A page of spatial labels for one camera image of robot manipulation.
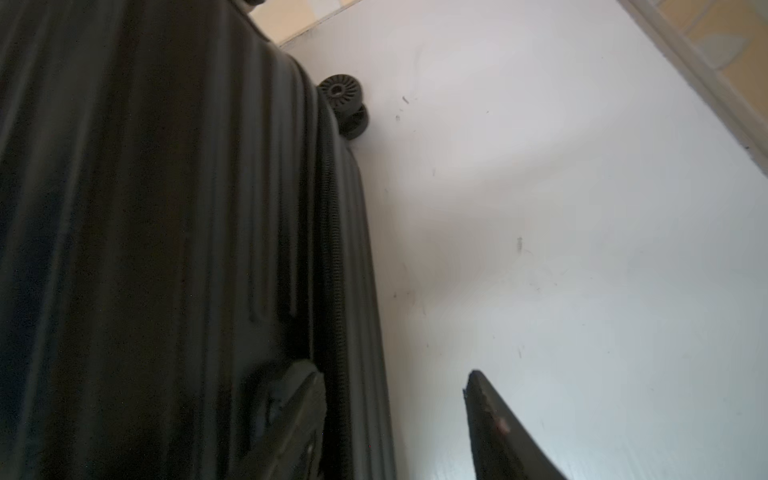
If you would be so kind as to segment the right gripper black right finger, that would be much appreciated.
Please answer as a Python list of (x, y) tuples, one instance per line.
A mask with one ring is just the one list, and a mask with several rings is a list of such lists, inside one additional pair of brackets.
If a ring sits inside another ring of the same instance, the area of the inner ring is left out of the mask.
[(469, 374), (464, 401), (478, 479), (565, 479), (482, 371)]

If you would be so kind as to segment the black hard-shell suitcase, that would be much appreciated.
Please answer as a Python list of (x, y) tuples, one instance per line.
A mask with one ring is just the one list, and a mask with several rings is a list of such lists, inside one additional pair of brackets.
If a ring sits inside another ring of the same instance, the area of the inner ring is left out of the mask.
[(393, 479), (359, 98), (251, 1), (1, 5), (1, 475), (232, 479), (274, 365), (320, 479)]

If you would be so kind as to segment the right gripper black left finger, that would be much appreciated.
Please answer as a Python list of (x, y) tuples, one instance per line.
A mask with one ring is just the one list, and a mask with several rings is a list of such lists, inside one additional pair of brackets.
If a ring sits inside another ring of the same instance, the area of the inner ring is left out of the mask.
[(324, 375), (308, 359), (263, 371), (248, 404), (248, 451), (232, 479), (320, 479)]

